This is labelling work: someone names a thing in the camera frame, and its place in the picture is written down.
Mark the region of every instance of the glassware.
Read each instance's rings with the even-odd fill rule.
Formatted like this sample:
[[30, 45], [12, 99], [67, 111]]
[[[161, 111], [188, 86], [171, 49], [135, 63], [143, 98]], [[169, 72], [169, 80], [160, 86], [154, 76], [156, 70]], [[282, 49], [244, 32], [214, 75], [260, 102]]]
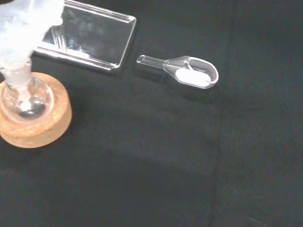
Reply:
[[136, 18], [74, 0], [64, 4], [63, 23], [53, 26], [35, 51], [107, 73], [119, 71]]
[[6, 85], [0, 107], [18, 123], [43, 119], [53, 107], [53, 91], [31, 73], [30, 55], [58, 23], [64, 0], [14, 0], [0, 5], [0, 72]]
[[215, 66], [199, 58], [183, 56], [161, 60], [141, 55], [137, 59], [137, 63], [163, 69], [179, 83], [202, 89], [211, 88], [219, 80]]

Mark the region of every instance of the black table surface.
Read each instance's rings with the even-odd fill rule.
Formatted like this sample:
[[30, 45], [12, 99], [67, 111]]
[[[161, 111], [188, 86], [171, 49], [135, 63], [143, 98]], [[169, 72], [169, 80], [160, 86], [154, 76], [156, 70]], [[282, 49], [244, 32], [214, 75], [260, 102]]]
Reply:
[[[303, 226], [300, 2], [85, 2], [137, 18], [130, 52], [114, 76], [33, 56], [73, 120], [43, 148], [0, 139], [0, 226]], [[193, 89], [141, 54], [205, 59], [220, 80]]]

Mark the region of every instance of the clear plastic spoon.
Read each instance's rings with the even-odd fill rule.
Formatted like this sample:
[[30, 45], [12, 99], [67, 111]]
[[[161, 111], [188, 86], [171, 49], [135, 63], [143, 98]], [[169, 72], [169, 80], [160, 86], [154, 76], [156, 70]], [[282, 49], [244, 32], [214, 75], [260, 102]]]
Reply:
[[183, 56], [161, 60], [141, 55], [137, 59], [137, 63], [163, 69], [179, 83], [202, 89], [212, 87], [219, 80], [219, 74], [215, 66], [199, 58]]

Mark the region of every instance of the spoon handle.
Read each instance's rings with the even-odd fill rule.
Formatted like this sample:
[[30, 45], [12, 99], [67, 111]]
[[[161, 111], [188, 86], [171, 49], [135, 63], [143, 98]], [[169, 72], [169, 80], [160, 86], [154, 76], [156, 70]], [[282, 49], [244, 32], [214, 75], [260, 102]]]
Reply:
[[137, 63], [140, 64], [144, 64], [144, 65], [149, 65], [152, 67], [156, 67], [159, 69], [163, 69], [163, 64], [164, 64], [164, 60], [158, 59], [158, 58], [152, 58], [149, 56], [145, 56], [145, 55], [141, 55], [138, 59], [137, 59]]

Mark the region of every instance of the clear plastic tray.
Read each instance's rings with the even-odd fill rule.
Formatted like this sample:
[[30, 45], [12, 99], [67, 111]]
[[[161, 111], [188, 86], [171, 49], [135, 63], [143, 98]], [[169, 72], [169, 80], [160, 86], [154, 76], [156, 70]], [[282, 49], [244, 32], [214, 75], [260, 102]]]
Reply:
[[104, 70], [121, 66], [135, 17], [65, 0], [62, 19], [63, 24], [48, 31], [36, 52]]

